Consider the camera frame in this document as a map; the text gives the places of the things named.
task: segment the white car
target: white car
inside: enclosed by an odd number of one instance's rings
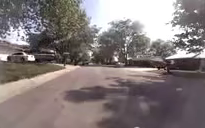
[[[34,55],[28,55],[25,52],[17,52],[7,57],[9,62],[28,62],[35,61]]]
[[[121,62],[117,62],[116,64],[115,64],[115,67],[117,67],[117,68],[119,68],[119,67],[124,67],[125,66],[125,64],[124,63],[121,63]]]

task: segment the sidewalk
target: sidewalk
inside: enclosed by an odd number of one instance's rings
[[[66,69],[63,70],[46,73],[31,79],[23,79],[16,82],[2,84],[0,85],[0,103],[16,95],[22,94],[30,89],[36,88],[50,80],[53,80],[77,68],[79,68],[79,66],[67,65]]]

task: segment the sky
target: sky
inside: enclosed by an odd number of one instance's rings
[[[118,19],[137,20],[152,40],[173,38],[172,20],[174,0],[84,0],[91,24],[106,30],[108,23]]]

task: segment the lawn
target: lawn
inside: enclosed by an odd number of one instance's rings
[[[0,84],[61,69],[63,67],[52,64],[0,63]]]

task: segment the street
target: street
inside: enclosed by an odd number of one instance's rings
[[[205,128],[205,94],[196,92],[204,89],[191,89],[194,83],[125,68],[82,67],[1,103],[0,128]]]

